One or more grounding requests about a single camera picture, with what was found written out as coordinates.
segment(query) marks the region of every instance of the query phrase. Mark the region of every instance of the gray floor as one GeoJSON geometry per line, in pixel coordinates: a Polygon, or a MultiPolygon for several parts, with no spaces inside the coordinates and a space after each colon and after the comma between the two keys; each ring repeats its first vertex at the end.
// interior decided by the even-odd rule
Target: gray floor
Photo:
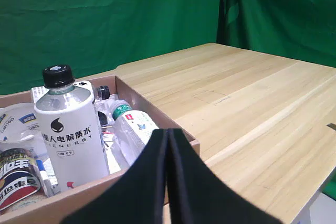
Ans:
{"type": "Polygon", "coordinates": [[[336,201],[320,194],[310,207],[311,224],[335,224],[336,201]]]}

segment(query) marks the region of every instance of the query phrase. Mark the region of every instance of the bottle label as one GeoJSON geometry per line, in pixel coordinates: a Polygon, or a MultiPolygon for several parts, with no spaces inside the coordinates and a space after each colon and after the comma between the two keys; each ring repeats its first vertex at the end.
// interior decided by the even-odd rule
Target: bottle label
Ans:
{"type": "Polygon", "coordinates": [[[36,110],[61,191],[108,174],[93,95],[66,112],[36,110]]]}
{"type": "Polygon", "coordinates": [[[143,111],[132,110],[122,115],[122,117],[140,138],[142,143],[135,143],[138,147],[146,145],[151,138],[153,130],[158,129],[158,126],[149,115],[143,111]]]}
{"type": "Polygon", "coordinates": [[[113,114],[112,114],[112,117],[114,120],[116,120],[122,113],[126,112],[126,111],[131,111],[132,108],[128,105],[120,105],[119,107],[117,107],[113,114]]]}

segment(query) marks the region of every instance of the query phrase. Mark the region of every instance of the cardboard box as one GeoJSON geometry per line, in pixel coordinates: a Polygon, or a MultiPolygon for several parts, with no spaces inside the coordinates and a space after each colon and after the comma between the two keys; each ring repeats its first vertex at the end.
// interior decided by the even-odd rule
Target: cardboard box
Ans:
{"type": "MultiPolygon", "coordinates": [[[[135,110],[141,110],[148,113],[159,128],[166,129],[180,127],[117,76],[106,76],[88,80],[96,87],[108,85],[111,93],[117,93],[120,99],[126,100],[135,110]]],[[[22,102],[31,102],[29,91],[0,97],[0,108],[22,102]]],[[[184,134],[192,147],[199,154],[199,142],[185,130],[184,134]]],[[[0,223],[60,223],[63,217],[83,207],[101,195],[124,173],[125,170],[121,170],[102,179],[95,180],[76,187],[75,189],[44,199],[31,206],[4,214],[0,216],[0,223]]]]}

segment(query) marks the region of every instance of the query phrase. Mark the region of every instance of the white plastic bottle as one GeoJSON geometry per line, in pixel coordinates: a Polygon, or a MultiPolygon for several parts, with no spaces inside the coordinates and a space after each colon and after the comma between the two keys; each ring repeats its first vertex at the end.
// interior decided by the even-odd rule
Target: white plastic bottle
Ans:
{"type": "Polygon", "coordinates": [[[70,66],[43,70],[49,89],[34,106],[61,191],[109,174],[94,95],[73,85],[70,66]]]}
{"type": "Polygon", "coordinates": [[[133,110],[124,100],[116,100],[110,108],[114,134],[126,161],[132,165],[158,127],[147,113],[133,110]]]}

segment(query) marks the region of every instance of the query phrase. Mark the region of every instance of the wooden table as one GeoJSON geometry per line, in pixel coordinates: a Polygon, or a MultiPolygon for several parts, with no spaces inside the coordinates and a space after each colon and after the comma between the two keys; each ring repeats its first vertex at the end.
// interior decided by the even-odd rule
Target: wooden table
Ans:
{"type": "Polygon", "coordinates": [[[205,44],[112,72],[197,137],[223,182],[285,223],[333,173],[334,68],[205,44]]]}

